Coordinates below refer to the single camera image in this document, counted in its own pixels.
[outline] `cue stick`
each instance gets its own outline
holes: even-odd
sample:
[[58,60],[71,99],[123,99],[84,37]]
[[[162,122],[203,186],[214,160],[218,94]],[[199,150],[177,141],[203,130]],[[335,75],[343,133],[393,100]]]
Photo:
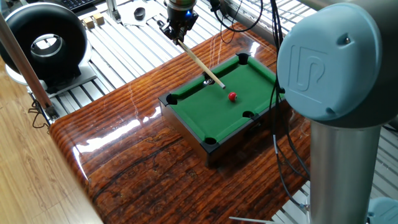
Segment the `cue stick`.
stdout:
[[181,40],[178,40],[178,42],[180,43],[182,49],[184,49],[184,51],[192,58],[192,60],[196,62],[199,67],[201,67],[201,69],[203,69],[207,73],[207,75],[210,76],[210,78],[212,78],[217,84],[219,84],[222,89],[225,89],[224,83],[222,83],[217,78],[217,76],[213,74],[213,72],[211,72],[210,69]]

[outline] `black cable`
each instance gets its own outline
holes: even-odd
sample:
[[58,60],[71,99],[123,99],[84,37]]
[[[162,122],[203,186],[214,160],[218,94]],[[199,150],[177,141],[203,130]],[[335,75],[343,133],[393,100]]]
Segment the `black cable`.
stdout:
[[[236,16],[238,15],[238,12],[242,6],[242,2],[243,0],[241,0],[241,3],[239,4],[238,10],[236,10],[235,16],[232,18],[232,29],[234,29],[234,21],[236,19]],[[232,33],[232,37],[231,40],[229,40],[229,42],[225,42],[225,40],[223,39],[223,31],[222,31],[223,25],[220,25],[220,36],[221,36],[221,40],[224,42],[224,44],[229,44],[232,42],[232,40],[234,39],[235,36],[235,32]]]
[[286,135],[287,135],[287,141],[289,142],[290,148],[292,148],[293,153],[295,154],[295,156],[296,156],[296,158],[298,159],[298,161],[299,161],[299,163],[301,164],[301,166],[304,168],[304,171],[305,171],[305,172],[307,173],[307,175],[311,178],[311,173],[310,173],[308,167],[307,167],[307,166],[305,165],[305,163],[303,162],[302,158],[300,157],[299,153],[297,152],[296,147],[295,147],[294,144],[293,144],[293,140],[292,140],[292,138],[290,137],[290,134],[289,134],[289,129],[288,129],[288,127],[287,127],[287,124],[285,123],[285,119],[283,119],[282,116],[280,116],[280,119],[282,120],[282,125],[283,125],[283,127],[284,127],[284,129],[285,129],[285,132],[286,132]]
[[48,130],[49,130],[49,127],[50,127],[50,126],[49,126],[47,123],[43,123],[43,125],[41,125],[41,126],[36,126],[36,125],[35,125],[36,120],[37,120],[37,117],[38,117],[40,114],[43,114],[43,113],[41,112],[40,105],[39,105],[39,102],[38,102],[37,100],[33,100],[32,107],[29,108],[29,109],[27,110],[27,112],[28,112],[28,113],[34,113],[34,114],[36,114],[35,118],[33,119],[32,127],[33,127],[33,128],[44,128],[44,127],[47,127],[47,133],[48,133]]
[[280,168],[280,160],[279,160],[279,155],[278,153],[276,154],[276,159],[277,159],[277,163],[278,163],[278,170],[279,170],[279,176],[280,176],[280,181],[282,181],[282,185],[284,186],[284,189],[287,193],[287,196],[289,196],[289,199],[297,206],[299,206],[300,208],[304,207],[304,205],[302,203],[298,203],[293,196],[290,194],[289,190],[286,187],[285,184],[285,180],[284,180],[284,176],[282,174],[282,169]]
[[279,146],[277,146],[278,151],[280,152],[280,154],[283,156],[283,158],[285,159],[286,163],[289,165],[289,167],[299,176],[303,177],[305,180],[310,180],[308,177],[304,176],[303,174],[301,174],[297,169],[294,169],[293,165],[290,163],[290,161],[287,159],[287,157],[285,156],[284,152],[282,152],[282,150],[279,148]]
[[[271,8],[272,8],[272,34],[274,36],[274,42],[275,42],[275,46],[276,46],[276,52],[277,52],[277,56],[279,55],[279,50],[280,50],[280,45],[282,44],[283,41],[283,33],[282,33],[282,26],[280,24],[280,19],[279,19],[279,12],[278,12],[278,8],[277,8],[277,4],[275,0],[271,0]],[[282,156],[284,157],[284,159],[288,162],[289,166],[293,169],[293,171],[295,173],[297,173],[298,175],[300,175],[301,177],[303,177],[304,179],[310,179],[310,172],[307,168],[307,166],[305,165],[305,163],[303,162],[303,160],[301,159],[301,157],[299,156],[292,138],[290,137],[290,133],[289,133],[289,127],[287,126],[287,123],[285,122],[283,116],[282,116],[282,111],[281,108],[279,106],[279,100],[282,101],[282,98],[280,97],[281,94],[281,88],[279,86],[279,79],[278,79],[278,72],[276,71],[275,73],[275,83],[274,83],[274,88],[272,89],[272,93],[271,93],[271,101],[269,103],[269,108],[271,110],[272,107],[272,99],[274,97],[275,94],[275,113],[274,113],[274,123],[272,125],[272,129],[271,129],[271,133],[272,133],[272,137],[274,138],[274,147],[275,147],[275,154],[276,154],[276,158],[277,158],[277,165],[278,165],[278,171],[279,171],[279,175],[280,175],[280,180],[282,181],[282,185],[284,186],[284,189],[286,191],[286,194],[289,196],[290,200],[296,204],[297,206],[299,206],[300,208],[305,207],[306,205],[302,204],[302,203],[298,203],[293,196],[290,194],[288,188],[286,187],[285,184],[285,180],[283,178],[283,174],[282,174],[282,169],[281,169],[281,161],[279,159],[279,152],[282,154]],[[285,133],[287,135],[287,140],[289,142],[289,146],[290,148],[293,150],[295,156],[297,157],[299,163],[301,164],[301,166],[304,168],[304,171],[307,173],[307,175],[309,176],[309,178],[305,177],[303,174],[301,174],[300,172],[298,172],[296,169],[293,168],[293,166],[291,165],[291,163],[289,162],[289,160],[287,160],[286,156],[283,154],[283,152],[280,150],[279,146],[276,143],[276,122],[277,122],[277,116],[276,114],[280,113],[280,119],[282,120],[282,125],[284,127]]]
[[248,28],[246,28],[246,29],[243,29],[243,30],[236,30],[236,29],[234,29],[234,28],[230,28],[229,26],[227,26],[227,25],[220,19],[220,17],[218,17],[218,14],[217,14],[217,10],[218,10],[218,9],[214,10],[214,14],[215,14],[217,20],[221,23],[221,25],[223,25],[223,26],[224,26],[225,28],[227,28],[228,30],[233,31],[233,32],[246,32],[246,31],[248,31],[248,30],[251,30],[253,27],[255,27],[255,26],[257,25],[257,23],[259,23],[259,21],[260,21],[260,18],[261,18],[261,16],[262,16],[262,11],[264,10],[264,5],[263,5],[262,0],[260,0],[260,3],[261,3],[261,7],[260,7],[260,15],[259,15],[259,17],[258,17],[257,20],[253,23],[252,26],[250,26],[250,27],[248,27]]

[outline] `robot logo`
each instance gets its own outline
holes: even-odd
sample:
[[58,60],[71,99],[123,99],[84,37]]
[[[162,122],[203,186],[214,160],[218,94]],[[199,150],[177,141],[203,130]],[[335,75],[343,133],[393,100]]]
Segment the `robot logo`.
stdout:
[[290,57],[289,87],[296,91],[307,91],[316,85],[325,74],[324,52],[305,47],[292,46]]

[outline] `mini pool table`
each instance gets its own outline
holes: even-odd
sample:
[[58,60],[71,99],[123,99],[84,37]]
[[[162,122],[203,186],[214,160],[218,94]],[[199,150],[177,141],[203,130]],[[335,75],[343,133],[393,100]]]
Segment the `mini pool table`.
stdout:
[[[204,73],[159,98],[162,114],[207,166],[264,126],[275,83],[274,73],[245,53],[211,70],[225,89]],[[228,98],[231,92],[237,94],[235,102]]]

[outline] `metal pole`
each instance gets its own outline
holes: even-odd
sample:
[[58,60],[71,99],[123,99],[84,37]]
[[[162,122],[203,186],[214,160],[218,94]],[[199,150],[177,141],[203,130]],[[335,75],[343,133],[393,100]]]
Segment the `metal pole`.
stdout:
[[365,224],[380,126],[311,122],[311,224]]
[[40,84],[36,73],[34,72],[29,61],[27,60],[24,52],[19,46],[18,41],[14,37],[14,34],[8,27],[7,22],[2,14],[0,14],[0,41],[4,48],[7,50],[12,61],[17,66],[21,75],[25,78],[37,101],[40,103],[40,105],[44,108],[49,116],[51,116],[52,118],[56,117],[57,113],[52,106],[49,96],[47,96],[46,92],[44,91],[43,86]]
[[108,7],[109,16],[117,23],[121,22],[121,16],[118,11],[118,4],[116,0],[106,0],[106,5]]

